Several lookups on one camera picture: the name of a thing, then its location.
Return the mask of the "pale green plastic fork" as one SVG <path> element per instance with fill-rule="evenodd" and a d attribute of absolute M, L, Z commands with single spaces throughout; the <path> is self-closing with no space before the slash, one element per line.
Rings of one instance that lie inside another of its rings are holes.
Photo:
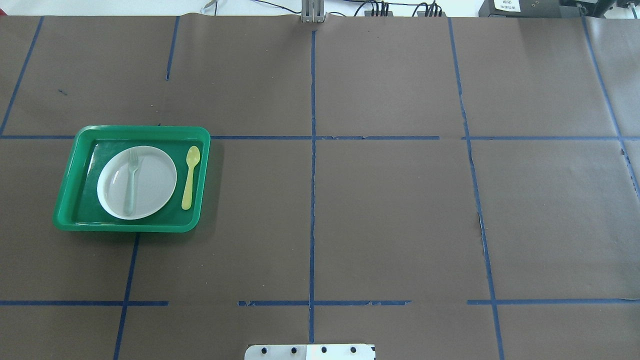
<path fill-rule="evenodd" d="M 128 151 L 128 180 L 125 191 L 125 203 L 123 207 L 124 214 L 130 216 L 133 214 L 137 201 L 137 171 L 140 168 L 140 159 L 138 151 L 130 148 Z"/>

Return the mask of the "yellow plastic spoon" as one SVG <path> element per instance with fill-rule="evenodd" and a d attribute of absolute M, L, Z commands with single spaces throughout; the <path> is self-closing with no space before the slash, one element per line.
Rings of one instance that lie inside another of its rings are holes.
<path fill-rule="evenodd" d="M 191 209 L 193 205 L 193 196 L 194 196 L 194 175 L 195 175 L 195 167 L 198 166 L 201 161 L 201 151 L 198 146 L 190 146 L 186 153 L 186 166 L 187 166 L 187 175 L 185 184 L 183 187 L 183 195 L 181 201 L 181 208 L 184 211 Z"/>

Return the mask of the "white round plate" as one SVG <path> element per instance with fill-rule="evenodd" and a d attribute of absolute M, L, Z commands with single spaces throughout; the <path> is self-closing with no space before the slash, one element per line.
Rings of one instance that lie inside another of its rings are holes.
<path fill-rule="evenodd" d="M 128 152 L 135 148 L 140 161 L 136 174 L 135 209 L 126 216 L 124 204 L 128 184 Z M 178 171 L 169 155 L 155 146 L 132 146 L 114 155 L 99 173 L 96 192 L 101 207 L 111 216 L 133 221 L 149 217 L 173 196 Z"/>

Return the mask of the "green plastic tray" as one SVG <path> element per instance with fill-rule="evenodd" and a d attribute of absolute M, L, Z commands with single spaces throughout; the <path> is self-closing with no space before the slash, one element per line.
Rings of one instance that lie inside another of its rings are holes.
<path fill-rule="evenodd" d="M 211 137 L 199 126 L 92 125 L 77 133 L 62 178 L 52 221 L 65 231 L 119 231 L 185 233 L 201 216 Z M 98 200 L 98 178 L 106 163 L 119 152 L 135 146 L 163 150 L 173 160 L 177 183 L 173 196 L 158 212 L 142 219 L 118 219 L 108 214 Z M 200 152 L 194 171 L 193 203 L 182 210 L 191 146 Z"/>

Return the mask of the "aluminium frame post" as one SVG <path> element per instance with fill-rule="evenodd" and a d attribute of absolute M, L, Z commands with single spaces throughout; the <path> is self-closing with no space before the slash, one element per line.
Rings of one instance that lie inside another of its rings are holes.
<path fill-rule="evenodd" d="M 302 23 L 324 23 L 327 17 L 325 1 L 302 0 L 300 16 Z"/>

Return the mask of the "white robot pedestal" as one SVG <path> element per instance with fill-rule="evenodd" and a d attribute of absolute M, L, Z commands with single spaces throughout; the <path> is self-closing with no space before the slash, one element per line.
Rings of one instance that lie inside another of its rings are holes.
<path fill-rule="evenodd" d="M 375 360 L 373 344 L 254 344 L 247 347 L 245 360 Z"/>

